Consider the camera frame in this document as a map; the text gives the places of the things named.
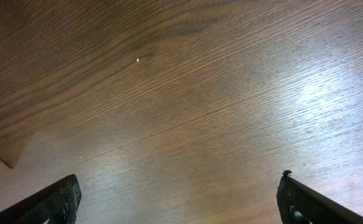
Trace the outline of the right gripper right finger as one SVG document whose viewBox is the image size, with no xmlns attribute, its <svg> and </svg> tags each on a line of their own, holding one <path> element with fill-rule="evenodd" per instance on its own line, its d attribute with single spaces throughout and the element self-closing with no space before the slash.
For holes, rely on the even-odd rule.
<svg viewBox="0 0 363 224">
<path fill-rule="evenodd" d="M 276 200 L 283 224 L 363 224 L 363 216 L 290 177 L 285 170 Z"/>
</svg>

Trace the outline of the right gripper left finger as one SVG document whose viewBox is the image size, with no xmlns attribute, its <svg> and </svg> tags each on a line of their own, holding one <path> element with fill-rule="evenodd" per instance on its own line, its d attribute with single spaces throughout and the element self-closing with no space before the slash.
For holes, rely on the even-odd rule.
<svg viewBox="0 0 363 224">
<path fill-rule="evenodd" d="M 70 174 L 0 212 L 0 223 L 74 224 L 82 198 L 77 176 Z"/>
</svg>

